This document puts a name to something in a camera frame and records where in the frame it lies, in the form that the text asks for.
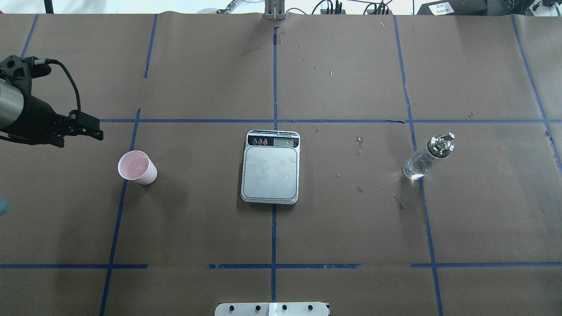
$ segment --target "black pole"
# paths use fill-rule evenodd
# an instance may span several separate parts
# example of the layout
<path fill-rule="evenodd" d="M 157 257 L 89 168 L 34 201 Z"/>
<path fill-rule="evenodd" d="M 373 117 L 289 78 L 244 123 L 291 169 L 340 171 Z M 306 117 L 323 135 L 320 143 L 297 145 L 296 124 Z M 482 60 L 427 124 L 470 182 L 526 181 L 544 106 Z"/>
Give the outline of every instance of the black pole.
<path fill-rule="evenodd" d="M 53 14 L 53 0 L 45 0 L 45 13 Z"/>

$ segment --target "white label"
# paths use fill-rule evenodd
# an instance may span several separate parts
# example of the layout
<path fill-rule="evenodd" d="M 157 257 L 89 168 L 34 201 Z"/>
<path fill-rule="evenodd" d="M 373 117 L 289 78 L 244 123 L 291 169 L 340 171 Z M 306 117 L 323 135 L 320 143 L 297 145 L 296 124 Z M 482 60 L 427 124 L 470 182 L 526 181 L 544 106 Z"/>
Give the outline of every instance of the white label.
<path fill-rule="evenodd" d="M 453 8 L 448 2 L 433 4 L 428 7 L 431 10 L 431 13 L 433 13 L 433 15 L 444 15 L 444 14 L 455 12 L 455 10 L 453 10 Z"/>

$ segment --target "metal bottle cap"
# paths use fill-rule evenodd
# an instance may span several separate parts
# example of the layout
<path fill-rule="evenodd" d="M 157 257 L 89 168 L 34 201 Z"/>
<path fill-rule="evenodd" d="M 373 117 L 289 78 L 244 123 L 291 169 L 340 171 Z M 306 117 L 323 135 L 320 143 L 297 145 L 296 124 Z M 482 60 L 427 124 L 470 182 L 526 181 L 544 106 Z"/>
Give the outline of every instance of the metal bottle cap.
<path fill-rule="evenodd" d="M 433 156 L 445 158 L 455 149 L 453 139 L 455 139 L 453 133 L 449 133 L 448 135 L 435 135 L 427 142 L 427 149 Z"/>

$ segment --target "white device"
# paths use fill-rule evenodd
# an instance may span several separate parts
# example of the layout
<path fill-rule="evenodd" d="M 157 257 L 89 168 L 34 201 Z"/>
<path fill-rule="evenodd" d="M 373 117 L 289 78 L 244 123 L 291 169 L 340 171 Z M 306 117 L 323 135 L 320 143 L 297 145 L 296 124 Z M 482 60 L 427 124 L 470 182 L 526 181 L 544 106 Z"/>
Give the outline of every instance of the white device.
<path fill-rule="evenodd" d="M 301 136 L 282 130 L 250 130 L 242 168 L 242 200 L 294 204 L 298 200 Z"/>
<path fill-rule="evenodd" d="M 222 303 L 215 316 L 330 316 L 330 305 L 321 302 Z"/>

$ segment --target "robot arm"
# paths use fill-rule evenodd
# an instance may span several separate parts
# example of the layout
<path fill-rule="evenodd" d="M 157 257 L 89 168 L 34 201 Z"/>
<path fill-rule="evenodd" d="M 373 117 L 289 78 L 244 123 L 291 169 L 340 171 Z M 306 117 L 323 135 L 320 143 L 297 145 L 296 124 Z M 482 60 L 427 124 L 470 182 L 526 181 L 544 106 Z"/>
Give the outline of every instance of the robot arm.
<path fill-rule="evenodd" d="M 68 116 L 31 95 L 31 80 L 51 73 L 49 64 L 59 65 L 76 93 L 77 109 Z M 99 141 L 103 131 L 99 120 L 81 111 L 80 95 L 66 67 L 57 60 L 10 56 L 0 62 L 0 139 L 27 145 L 51 144 L 64 147 L 65 136 L 85 135 Z"/>

